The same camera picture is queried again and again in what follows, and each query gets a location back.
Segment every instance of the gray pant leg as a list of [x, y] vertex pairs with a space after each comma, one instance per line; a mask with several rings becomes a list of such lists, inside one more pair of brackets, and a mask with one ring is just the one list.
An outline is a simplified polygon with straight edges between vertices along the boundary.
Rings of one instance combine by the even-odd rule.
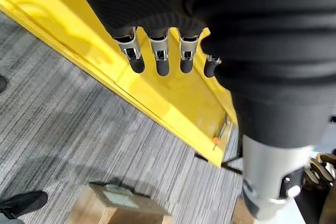
[[9, 220], [4, 214], [0, 213], [0, 224], [24, 224], [24, 222], [16, 219]]

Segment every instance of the black shoe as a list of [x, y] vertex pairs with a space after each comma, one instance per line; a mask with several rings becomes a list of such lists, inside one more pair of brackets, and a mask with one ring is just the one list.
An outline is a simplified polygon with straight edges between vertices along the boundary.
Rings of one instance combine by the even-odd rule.
[[34, 212], [42, 208], [48, 200], [44, 191], [30, 191], [17, 194], [12, 198], [0, 201], [0, 212], [8, 219], [16, 219], [21, 215]]
[[0, 76], [0, 93], [6, 89], [7, 80], [5, 77]]

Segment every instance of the label on box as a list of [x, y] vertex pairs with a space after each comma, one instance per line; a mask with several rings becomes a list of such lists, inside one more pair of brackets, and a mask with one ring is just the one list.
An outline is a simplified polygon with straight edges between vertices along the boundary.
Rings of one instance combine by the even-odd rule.
[[109, 191], [104, 191], [103, 193], [113, 204], [132, 208], [139, 208], [137, 204], [134, 203], [133, 200], [131, 200], [130, 197], [127, 195], [114, 194]]

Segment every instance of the yellow panel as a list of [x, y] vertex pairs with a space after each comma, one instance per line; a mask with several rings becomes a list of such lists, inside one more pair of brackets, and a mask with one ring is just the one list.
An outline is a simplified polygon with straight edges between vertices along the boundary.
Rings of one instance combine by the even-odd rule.
[[161, 77], [144, 31], [138, 29], [146, 69], [136, 74], [85, 0], [0, 0], [0, 9], [210, 162], [221, 164], [229, 134], [218, 146], [212, 138], [226, 113], [236, 122], [230, 94], [204, 77], [200, 48], [192, 72], [181, 73], [176, 29], [169, 38], [171, 71]]

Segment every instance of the striped carpet floor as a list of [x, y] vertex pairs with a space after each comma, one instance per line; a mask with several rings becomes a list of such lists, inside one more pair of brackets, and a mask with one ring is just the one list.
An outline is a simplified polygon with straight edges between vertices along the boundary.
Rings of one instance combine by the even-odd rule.
[[[87, 182], [149, 195], [175, 224], [230, 223], [241, 178], [193, 150], [0, 13], [0, 198], [42, 189], [27, 224], [63, 223]], [[236, 134], [227, 157], [236, 151]]]

